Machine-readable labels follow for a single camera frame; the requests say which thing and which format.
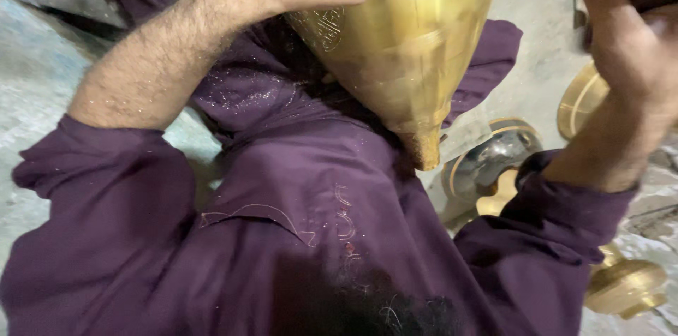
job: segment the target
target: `polished metal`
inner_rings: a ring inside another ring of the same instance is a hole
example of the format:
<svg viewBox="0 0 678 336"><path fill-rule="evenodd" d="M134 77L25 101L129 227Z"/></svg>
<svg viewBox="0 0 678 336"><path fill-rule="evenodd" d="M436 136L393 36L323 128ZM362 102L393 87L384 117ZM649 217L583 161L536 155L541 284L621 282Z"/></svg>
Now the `polished metal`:
<svg viewBox="0 0 678 336"><path fill-rule="evenodd" d="M543 150L537 131L520 118L493 120L489 126L492 138L445 164L443 185L451 198L475 204L493 196L502 173Z"/></svg>
<svg viewBox="0 0 678 336"><path fill-rule="evenodd" d="M287 20L339 83L399 135L416 167L430 170L490 1L368 0Z"/></svg>
<svg viewBox="0 0 678 336"><path fill-rule="evenodd" d="M614 244L602 246L605 260L593 267L584 305L599 314L628 320L666 303L667 276L656 263L627 259Z"/></svg>
<svg viewBox="0 0 678 336"><path fill-rule="evenodd" d="M564 138L572 139L581 130L608 92L609 86L593 62L586 65L567 88L558 107L558 130Z"/></svg>

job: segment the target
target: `shirt cuff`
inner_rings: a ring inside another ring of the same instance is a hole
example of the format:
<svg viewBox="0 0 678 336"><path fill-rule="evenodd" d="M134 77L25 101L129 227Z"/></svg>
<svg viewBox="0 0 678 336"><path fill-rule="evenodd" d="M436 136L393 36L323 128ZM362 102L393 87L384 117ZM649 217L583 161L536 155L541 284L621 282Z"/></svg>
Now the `shirt cuff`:
<svg viewBox="0 0 678 336"><path fill-rule="evenodd" d="M504 207L501 217L539 227L546 221L569 228L588 246L609 243L638 188L602 193L547 181L541 172L558 152L540 152L523 163L516 178L519 193Z"/></svg>

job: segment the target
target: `brass base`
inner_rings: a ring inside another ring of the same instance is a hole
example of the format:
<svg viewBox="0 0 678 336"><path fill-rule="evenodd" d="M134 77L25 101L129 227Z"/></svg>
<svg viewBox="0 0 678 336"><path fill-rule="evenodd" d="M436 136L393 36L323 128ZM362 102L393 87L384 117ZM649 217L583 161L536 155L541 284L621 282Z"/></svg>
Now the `brass base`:
<svg viewBox="0 0 678 336"><path fill-rule="evenodd" d="M666 303L666 272L649 261L627 259L617 246L605 245L602 264L594 266L584 305L599 314L628 320Z"/></svg>

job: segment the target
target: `hairy forearm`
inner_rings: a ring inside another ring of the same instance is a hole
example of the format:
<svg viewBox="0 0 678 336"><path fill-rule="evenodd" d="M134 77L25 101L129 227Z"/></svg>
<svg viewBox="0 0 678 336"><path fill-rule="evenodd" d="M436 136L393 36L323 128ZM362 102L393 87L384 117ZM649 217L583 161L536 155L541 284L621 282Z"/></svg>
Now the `hairy forearm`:
<svg viewBox="0 0 678 336"><path fill-rule="evenodd" d="M649 108L629 109L610 95L544 170L549 181L622 192L638 182L671 125Z"/></svg>
<svg viewBox="0 0 678 336"><path fill-rule="evenodd" d="M165 129L244 26L267 18L260 0L179 0L86 73L69 107L102 128Z"/></svg>

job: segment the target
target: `engraved pattern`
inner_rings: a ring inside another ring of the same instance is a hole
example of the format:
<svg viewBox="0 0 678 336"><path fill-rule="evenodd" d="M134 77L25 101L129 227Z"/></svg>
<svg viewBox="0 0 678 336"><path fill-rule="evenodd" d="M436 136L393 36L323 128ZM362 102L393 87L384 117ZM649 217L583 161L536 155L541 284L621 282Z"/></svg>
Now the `engraved pattern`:
<svg viewBox="0 0 678 336"><path fill-rule="evenodd" d="M344 8L310 11L307 14L308 16L302 12L290 12L287 18L294 21L292 26L310 48L326 52L334 50L341 42Z"/></svg>

